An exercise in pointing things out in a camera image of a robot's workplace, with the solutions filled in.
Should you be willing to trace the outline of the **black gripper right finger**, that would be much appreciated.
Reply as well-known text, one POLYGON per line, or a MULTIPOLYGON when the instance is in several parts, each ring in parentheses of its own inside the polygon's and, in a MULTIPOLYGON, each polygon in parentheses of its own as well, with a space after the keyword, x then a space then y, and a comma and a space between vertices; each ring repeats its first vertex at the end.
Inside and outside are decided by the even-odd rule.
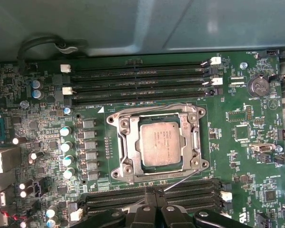
POLYGON ((165 192, 158 189, 157 206, 166 228, 247 228, 248 225, 240 223, 229 217, 211 210, 202 209, 192 216, 188 215, 184 207, 169 205, 165 192))

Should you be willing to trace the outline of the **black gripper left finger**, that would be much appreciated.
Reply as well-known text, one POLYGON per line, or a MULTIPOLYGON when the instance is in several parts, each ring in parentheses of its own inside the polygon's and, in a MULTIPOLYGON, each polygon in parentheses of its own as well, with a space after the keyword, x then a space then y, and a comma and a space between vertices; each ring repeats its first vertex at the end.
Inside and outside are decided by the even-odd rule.
POLYGON ((133 205, 125 213, 109 209, 82 221, 83 228, 154 228, 156 225, 156 191, 145 190, 144 204, 133 205))

